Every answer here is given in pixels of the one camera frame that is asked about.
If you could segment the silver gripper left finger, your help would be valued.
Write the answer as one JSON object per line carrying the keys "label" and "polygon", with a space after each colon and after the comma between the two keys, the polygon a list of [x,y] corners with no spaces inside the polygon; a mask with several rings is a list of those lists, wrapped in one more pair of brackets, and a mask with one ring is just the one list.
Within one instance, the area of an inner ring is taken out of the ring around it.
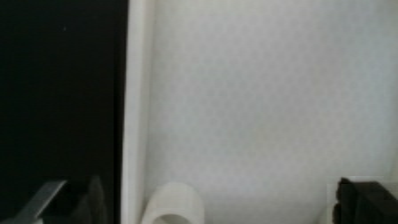
{"label": "silver gripper left finger", "polygon": [[11,224],[109,224],[109,211],[102,178],[86,182],[49,181]]}

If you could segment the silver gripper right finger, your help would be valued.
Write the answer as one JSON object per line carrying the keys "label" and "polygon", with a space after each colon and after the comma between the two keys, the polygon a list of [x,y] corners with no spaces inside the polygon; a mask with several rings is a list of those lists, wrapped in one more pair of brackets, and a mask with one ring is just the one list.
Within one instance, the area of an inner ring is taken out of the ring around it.
{"label": "silver gripper right finger", "polygon": [[398,198],[377,181],[340,180],[335,224],[398,224]]}

